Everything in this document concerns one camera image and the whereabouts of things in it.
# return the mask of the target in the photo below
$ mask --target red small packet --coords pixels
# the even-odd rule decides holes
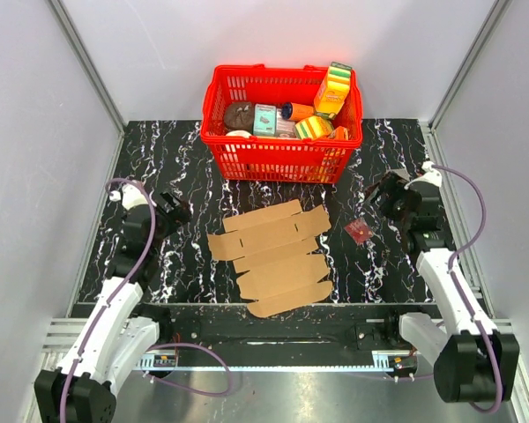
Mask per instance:
[[[351,235],[357,244],[362,244],[373,235],[364,219],[358,218],[345,226],[346,232]]]

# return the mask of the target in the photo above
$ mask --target red basket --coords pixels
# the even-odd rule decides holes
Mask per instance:
[[[353,150],[361,145],[362,104],[354,70],[351,91],[333,127],[348,129],[348,141],[326,138],[226,137],[223,115],[234,101],[281,107],[313,104],[327,68],[273,69],[264,65],[218,66],[205,93],[201,137],[226,179],[335,183]]]

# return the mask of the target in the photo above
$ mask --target gray wall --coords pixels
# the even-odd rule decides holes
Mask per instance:
[[[43,0],[0,0],[0,422],[67,309],[117,133]]]
[[[63,0],[127,120],[199,119],[214,66],[357,70],[367,117],[429,119],[494,0]]]
[[[513,2],[437,129],[449,165],[488,205],[476,251],[495,309],[515,326],[529,370],[529,0]],[[457,183],[474,231],[474,194]]]

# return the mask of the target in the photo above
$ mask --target cardboard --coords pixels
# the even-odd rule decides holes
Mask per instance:
[[[223,219],[223,227],[226,232],[238,231],[247,227],[261,225],[266,222],[287,218],[296,213],[302,212],[302,206],[298,200],[287,203],[269,205],[263,209],[249,211],[237,216]]]
[[[233,261],[237,273],[243,273],[263,264],[278,262],[291,256],[308,254],[318,248],[315,238],[306,238],[303,241],[292,242],[275,249],[267,249],[252,256],[241,257]]]
[[[293,256],[263,265],[237,278],[241,298],[262,300],[315,284],[329,275],[323,254]]]
[[[214,260],[233,260],[244,272],[237,284],[244,299],[257,300],[247,308],[257,317],[324,300],[332,282],[316,236],[331,228],[323,206],[302,211],[298,200],[225,218],[223,235],[208,234]]]
[[[319,205],[311,211],[223,235],[208,234],[208,245],[214,260],[235,260],[292,242],[303,241],[320,235],[330,227],[332,226],[329,223],[329,215],[324,207]]]
[[[306,306],[312,302],[325,300],[331,293],[333,283],[330,280],[305,286],[300,289],[268,297],[247,304],[247,309],[256,317],[270,317],[284,311]]]

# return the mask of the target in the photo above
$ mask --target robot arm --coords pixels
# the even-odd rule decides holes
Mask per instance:
[[[384,217],[399,228],[402,249],[425,279],[441,312],[446,333],[423,313],[399,318],[399,334],[434,367],[437,391],[445,402],[493,401],[495,379],[479,322],[498,360],[503,401],[510,399],[518,364],[519,345],[511,334],[500,334],[467,284],[455,260],[451,276],[452,242],[438,224],[442,176],[431,162],[423,174],[409,180],[404,170],[389,171],[367,190],[367,202],[377,204]]]
[[[190,209],[169,193],[154,197],[153,243],[138,271],[120,288],[145,249],[151,214],[146,199],[135,186],[127,184],[121,193],[110,193],[110,199],[121,200],[125,209],[122,237],[100,297],[77,341],[55,371],[42,370],[35,380],[35,396],[43,421],[59,421],[62,387],[77,360],[67,400],[67,422],[109,423],[119,390],[145,351],[157,341],[164,343],[172,338],[168,309],[140,302],[159,268],[162,242],[190,221]]]

